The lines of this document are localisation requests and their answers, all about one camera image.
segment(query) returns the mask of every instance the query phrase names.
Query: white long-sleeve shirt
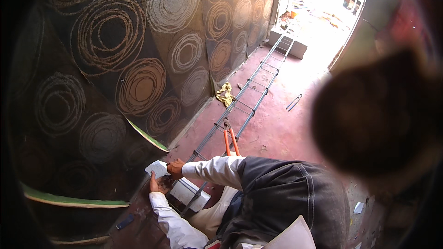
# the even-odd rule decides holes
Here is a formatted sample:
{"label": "white long-sleeve shirt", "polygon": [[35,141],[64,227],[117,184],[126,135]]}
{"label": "white long-sleeve shirt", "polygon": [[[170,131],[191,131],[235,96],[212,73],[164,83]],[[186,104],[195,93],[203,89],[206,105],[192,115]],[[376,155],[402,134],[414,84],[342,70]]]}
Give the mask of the white long-sleeve shirt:
{"label": "white long-sleeve shirt", "polygon": [[[241,188],[237,168],[245,157],[226,156],[214,157],[209,161],[186,163],[182,174],[186,178],[205,180],[214,184]],[[196,248],[203,249],[208,237],[192,227],[188,221],[181,218],[168,205],[166,197],[161,192],[149,194],[152,210],[159,217],[159,225],[169,239],[171,249]]]}
{"label": "white long-sleeve shirt", "polygon": [[[244,157],[214,157],[209,161],[186,163],[182,168],[183,176],[213,182],[218,185],[230,186],[242,191],[238,166]],[[181,218],[171,207],[161,192],[149,194],[153,211],[159,217],[159,225],[170,241],[171,249],[195,248],[204,249],[208,237],[192,227]],[[241,242],[235,249],[261,248],[260,245]],[[315,249],[309,227],[300,215],[285,231],[270,241],[266,248],[298,248]]]}

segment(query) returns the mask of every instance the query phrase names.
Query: red concrete floor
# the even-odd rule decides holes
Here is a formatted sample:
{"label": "red concrete floor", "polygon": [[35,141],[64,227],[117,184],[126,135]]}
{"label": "red concrete floor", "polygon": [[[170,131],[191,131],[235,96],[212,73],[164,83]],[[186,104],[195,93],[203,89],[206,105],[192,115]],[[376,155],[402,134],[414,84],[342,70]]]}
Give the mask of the red concrete floor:
{"label": "red concrete floor", "polygon": [[[310,38],[307,44],[308,49],[303,59],[288,56],[268,95],[264,97],[255,116],[252,117],[243,131],[238,141],[242,156],[305,160],[327,165],[311,139],[309,127],[310,109],[315,94],[319,90],[321,79],[328,77],[327,66],[341,45],[343,45],[346,35],[322,32]],[[233,95],[237,95],[240,91],[237,84],[246,83],[246,80],[252,75],[268,51],[269,47],[259,47],[250,59],[229,79],[233,86]],[[271,74],[265,71],[260,72],[256,77],[257,82],[262,84],[268,83],[270,79]],[[263,88],[257,84],[251,84],[251,86],[256,86],[257,90],[263,91]],[[288,112],[285,109],[286,106],[299,93],[302,94],[301,100]],[[249,88],[240,100],[253,107],[258,101],[259,96],[259,92]],[[241,104],[237,103],[237,106],[249,112],[248,108],[241,106]],[[224,110],[224,105],[218,100],[214,99],[210,102],[177,143],[176,147],[167,155],[165,161],[177,158],[187,161]],[[235,133],[238,132],[246,117],[246,114],[236,109],[230,113],[230,123]],[[223,154],[224,151],[223,133],[217,131],[203,148],[202,154],[210,159]],[[198,186],[202,183],[201,181],[192,181]],[[352,200],[350,199],[350,204],[353,204],[350,208],[353,210],[354,202],[356,200],[357,202],[364,202],[367,192],[365,190],[354,191],[355,187],[353,187],[353,183],[350,182],[349,178],[343,178],[343,182],[346,187],[349,187],[348,192],[350,196],[352,192],[358,194],[358,198],[352,197]],[[113,230],[111,233],[112,239],[105,245],[105,248],[169,248],[168,239],[158,228],[158,223],[152,216],[152,210],[147,197],[148,189],[148,185],[145,185],[127,211],[127,213],[135,215],[135,221],[125,229],[120,231]],[[205,208],[208,208],[218,201],[222,187],[208,184],[205,187],[205,191],[212,195],[211,200],[205,206]],[[361,237],[350,237],[350,246],[352,245],[352,247],[348,246],[348,248],[356,246],[356,243],[363,239],[363,232],[368,231],[361,223],[354,223],[354,228],[352,235],[354,236],[357,233]]]}

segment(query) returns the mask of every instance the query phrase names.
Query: debris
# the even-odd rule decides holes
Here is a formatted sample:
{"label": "debris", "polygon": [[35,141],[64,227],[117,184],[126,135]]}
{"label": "debris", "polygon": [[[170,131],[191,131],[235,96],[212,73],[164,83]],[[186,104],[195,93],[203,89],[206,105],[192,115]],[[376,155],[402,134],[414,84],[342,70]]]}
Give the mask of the debris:
{"label": "debris", "polygon": [[354,213],[362,213],[364,205],[365,205],[364,203],[358,202],[357,205],[355,205]]}
{"label": "debris", "polygon": [[130,213],[128,217],[125,218],[125,220],[117,224],[115,227],[117,228],[117,230],[121,230],[129,225],[132,221],[134,221],[134,215]]}

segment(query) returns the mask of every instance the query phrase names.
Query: white foam block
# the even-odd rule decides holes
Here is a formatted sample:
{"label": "white foam block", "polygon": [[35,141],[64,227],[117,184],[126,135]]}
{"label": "white foam block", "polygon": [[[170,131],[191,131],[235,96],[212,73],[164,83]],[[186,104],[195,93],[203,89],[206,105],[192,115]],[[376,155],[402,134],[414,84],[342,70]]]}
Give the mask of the white foam block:
{"label": "white foam block", "polygon": [[149,176],[151,176],[151,171],[154,170],[156,173],[156,179],[169,174],[166,169],[166,163],[160,160],[156,160],[152,164],[148,165],[144,170],[147,174],[149,174]]}

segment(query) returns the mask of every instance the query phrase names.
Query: yellow cloth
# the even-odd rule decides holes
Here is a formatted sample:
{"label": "yellow cloth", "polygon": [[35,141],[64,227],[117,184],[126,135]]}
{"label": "yellow cloth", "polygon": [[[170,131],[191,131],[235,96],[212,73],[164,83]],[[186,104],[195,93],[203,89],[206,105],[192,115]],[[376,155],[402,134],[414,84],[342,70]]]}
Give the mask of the yellow cloth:
{"label": "yellow cloth", "polygon": [[226,82],[223,84],[221,89],[215,92],[215,97],[220,102],[222,102],[226,108],[229,107],[229,105],[232,103],[232,100],[235,98],[235,96],[231,94],[231,90],[232,90],[231,84],[229,82]]}

